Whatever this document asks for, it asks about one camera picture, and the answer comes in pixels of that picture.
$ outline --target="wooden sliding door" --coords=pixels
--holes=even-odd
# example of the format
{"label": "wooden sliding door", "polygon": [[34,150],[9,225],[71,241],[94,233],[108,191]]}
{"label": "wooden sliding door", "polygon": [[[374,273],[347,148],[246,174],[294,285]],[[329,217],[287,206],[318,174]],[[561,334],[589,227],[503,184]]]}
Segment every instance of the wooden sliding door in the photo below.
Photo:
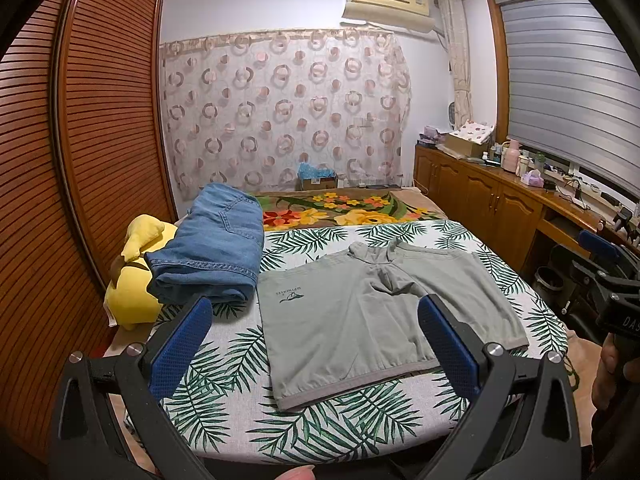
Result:
{"label": "wooden sliding door", "polygon": [[57,107],[63,169],[101,276],[145,212],[175,221],[159,137],[162,0],[71,0]]}
{"label": "wooden sliding door", "polygon": [[0,61],[0,426],[43,461],[66,358],[113,335],[102,298],[127,225],[175,221],[161,3],[45,0]]}

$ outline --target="human hand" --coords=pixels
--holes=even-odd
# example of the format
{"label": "human hand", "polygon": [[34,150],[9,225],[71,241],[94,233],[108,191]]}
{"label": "human hand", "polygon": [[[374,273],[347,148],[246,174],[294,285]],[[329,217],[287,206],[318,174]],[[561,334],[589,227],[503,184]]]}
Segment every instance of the human hand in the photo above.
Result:
{"label": "human hand", "polygon": [[276,480],[316,480],[316,476],[313,474],[313,465],[303,465],[295,469],[290,469],[286,473],[281,474]]}
{"label": "human hand", "polygon": [[[616,393],[616,378],[614,372],[618,366],[620,355],[613,343],[613,334],[607,335],[600,351],[600,362],[596,379],[591,389],[591,402],[598,410],[609,407],[613,395]],[[623,368],[625,379],[630,383],[640,383],[640,358],[629,361]]]}

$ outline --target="beige curtain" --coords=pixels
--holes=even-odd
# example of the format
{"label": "beige curtain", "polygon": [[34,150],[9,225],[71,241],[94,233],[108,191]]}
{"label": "beige curtain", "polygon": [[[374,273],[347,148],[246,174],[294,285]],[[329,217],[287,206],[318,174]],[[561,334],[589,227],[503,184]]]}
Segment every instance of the beige curtain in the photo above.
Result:
{"label": "beige curtain", "polygon": [[469,69],[469,40],[462,0],[438,0],[447,38],[455,90],[456,128],[473,118]]}
{"label": "beige curtain", "polygon": [[411,83],[395,36],[270,30],[161,46],[162,116],[185,200],[209,182],[292,189],[298,165],[345,185],[401,176]]}

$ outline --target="window blind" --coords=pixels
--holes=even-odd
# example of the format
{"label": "window blind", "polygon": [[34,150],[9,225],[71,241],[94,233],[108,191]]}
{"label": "window blind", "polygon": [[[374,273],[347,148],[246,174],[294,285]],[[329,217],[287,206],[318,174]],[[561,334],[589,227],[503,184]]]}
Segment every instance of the window blind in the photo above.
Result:
{"label": "window blind", "polygon": [[588,0],[495,0],[509,60],[508,136],[640,196],[640,76]]}

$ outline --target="yellow plush toy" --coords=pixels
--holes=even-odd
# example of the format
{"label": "yellow plush toy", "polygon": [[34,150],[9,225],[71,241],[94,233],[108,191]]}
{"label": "yellow plush toy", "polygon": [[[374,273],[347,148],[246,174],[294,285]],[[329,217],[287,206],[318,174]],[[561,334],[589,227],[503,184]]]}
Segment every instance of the yellow plush toy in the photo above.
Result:
{"label": "yellow plush toy", "polygon": [[149,215],[131,221],[124,249],[111,264],[111,282],[104,295],[111,325],[132,330],[137,323],[153,323],[158,318],[162,305],[146,291],[151,271],[142,254],[163,248],[176,231],[176,226]]}

